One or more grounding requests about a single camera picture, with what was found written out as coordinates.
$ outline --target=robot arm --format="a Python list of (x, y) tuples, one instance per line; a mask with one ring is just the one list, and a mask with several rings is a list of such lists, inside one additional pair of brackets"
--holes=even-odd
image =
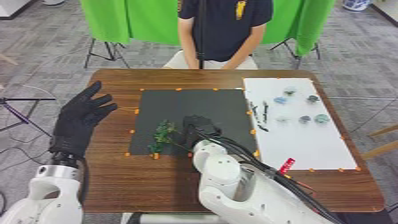
[[(229, 224), (341, 223), (294, 186), (296, 182), (255, 160), (239, 144), (220, 136), (211, 120), (186, 117), (183, 126), (186, 143), (193, 145), (193, 165), (202, 174), (199, 200)], [(245, 168), (227, 150), (255, 167), (254, 170)]]
[(229, 224), (332, 224), (287, 189), (257, 171), (243, 169), (225, 148), (207, 140), (193, 147), (202, 173), (199, 200)]
[(40, 166), (28, 189), (28, 197), (10, 207), (0, 224), (79, 224), (78, 168), (67, 165)]
[(30, 180), (28, 197), (10, 207), (0, 218), (0, 224), (81, 223), (79, 202), (83, 197), (78, 200), (79, 170), (76, 161), (85, 161), (94, 127), (117, 109), (115, 104), (104, 105), (111, 101), (110, 95), (92, 99), (99, 89), (101, 83), (95, 82), (62, 107), (49, 146), (51, 165), (44, 165), (37, 169), (35, 177)]

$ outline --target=light stand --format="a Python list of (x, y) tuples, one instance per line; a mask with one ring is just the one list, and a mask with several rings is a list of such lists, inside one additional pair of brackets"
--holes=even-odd
[[(19, 119), (19, 122), (14, 123), (12, 125), (8, 125), (5, 128), (0, 129), (0, 132), (5, 131), (7, 129), (14, 128), (16, 126), (19, 126), (21, 124), (30, 124), (35, 129), (42, 132), (42, 134), (51, 137), (51, 134), (44, 131), (44, 129), (40, 128), (40, 126), (33, 123), (33, 121), (30, 120), (30, 116), (33, 113), (33, 109), (37, 107), (37, 104), (40, 101), (49, 101), (55, 100), (55, 98), (0, 98), (0, 105), (3, 106), (3, 108), (8, 110), (8, 112), (12, 113), (12, 115), (16, 116), (16, 118)], [(26, 116), (21, 114), (21, 112), (16, 110), (16, 108), (8, 105), (7, 101), (33, 101), (33, 106), (28, 110), (28, 114)]]
[(204, 69), (206, 2), (207, 2), (206, 0), (200, 0), (199, 5), (199, 49), (197, 49), (199, 69)]
[[(270, 51), (273, 51), (280, 45), (286, 46), (286, 48), (287, 48), (287, 50), (289, 50), (291, 57), (293, 57), (294, 60), (296, 60), (294, 69), (298, 69), (298, 68), (300, 68), (300, 65), (302, 65), (302, 56), (296, 56), (296, 55), (294, 55), (294, 52), (293, 52), (293, 50), (291, 50), (291, 48), (289, 48), (289, 45), (287, 45), (287, 41), (289, 41), (289, 39), (291, 39), (291, 38), (287, 38), (287, 39), (275, 45), (275, 47), (270, 49)], [(318, 43), (314, 43), (312, 51), (316, 51), (316, 56), (318, 56), (318, 60), (319, 60), (321, 58), (319, 58), (319, 45), (318, 45)]]
[(126, 60), (122, 58), (122, 55), (120, 55), (120, 52), (117, 50), (117, 46), (120, 46), (124, 48), (122, 44), (120, 43), (110, 43), (110, 42), (103, 43), (104, 48), (106, 48), (106, 52), (108, 52), (108, 57), (92, 53), (94, 44), (95, 44), (95, 38), (92, 38), (92, 40), (90, 40), (90, 48), (88, 48), (88, 54), (87, 54), (87, 57), (85, 57), (83, 68), (87, 68), (87, 66), (88, 66), (90, 56), (95, 56), (108, 61), (117, 61), (120, 59), (124, 65), (126, 65), (126, 68), (129, 68), (127, 62), (126, 62)]

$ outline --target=wooden table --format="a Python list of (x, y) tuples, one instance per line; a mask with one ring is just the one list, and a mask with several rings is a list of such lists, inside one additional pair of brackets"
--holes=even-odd
[(101, 94), (113, 95), (119, 110), (101, 122), (87, 159), (90, 188), (85, 212), (199, 212), (199, 174), (186, 157), (126, 156), (140, 89), (231, 89), (241, 78), (309, 78), (326, 105), (360, 171), (291, 171), (289, 175), (318, 191), (318, 200), (334, 212), (374, 212), (383, 199), (346, 129), (314, 75), (307, 71), (99, 70), (90, 82), (103, 81)]

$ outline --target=white paper sheet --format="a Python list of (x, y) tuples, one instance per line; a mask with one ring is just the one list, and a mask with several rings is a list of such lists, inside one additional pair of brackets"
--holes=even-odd
[[(296, 88), (293, 96), (284, 95), (286, 87)], [(330, 114), (323, 102), (314, 104), (307, 102), (309, 95), (316, 95), (309, 79), (245, 79), (245, 97), (257, 106), (259, 120), (262, 120), (262, 101), (268, 104), (264, 127), (270, 132), (257, 128), (252, 115), (261, 160), (277, 169), (287, 158), (294, 159), (291, 170), (307, 170), (309, 168), (321, 170), (355, 169), (357, 164), (332, 118), (326, 124), (314, 122), (318, 114), (326, 114), (328, 117)], [(275, 97), (287, 98), (284, 105), (273, 102)], [(305, 115), (312, 120), (302, 124), (298, 119)], [(277, 121), (278, 116), (287, 118), (287, 122)]]

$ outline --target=person's arm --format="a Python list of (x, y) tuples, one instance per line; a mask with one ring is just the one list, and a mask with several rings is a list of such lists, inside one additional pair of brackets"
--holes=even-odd
[(193, 19), (193, 17), (190, 19), (177, 19), (177, 35), (188, 68), (199, 69), (199, 60), (195, 58), (195, 43), (191, 37)]
[(266, 25), (264, 24), (255, 26), (255, 27), (252, 27), (250, 36), (245, 39), (243, 45), (239, 47), (239, 50), (236, 51), (227, 64), (222, 66), (222, 69), (236, 69), (239, 64), (243, 63), (248, 55), (252, 54), (252, 51), (254, 51), (259, 43), (262, 41), (264, 29), (266, 29)]

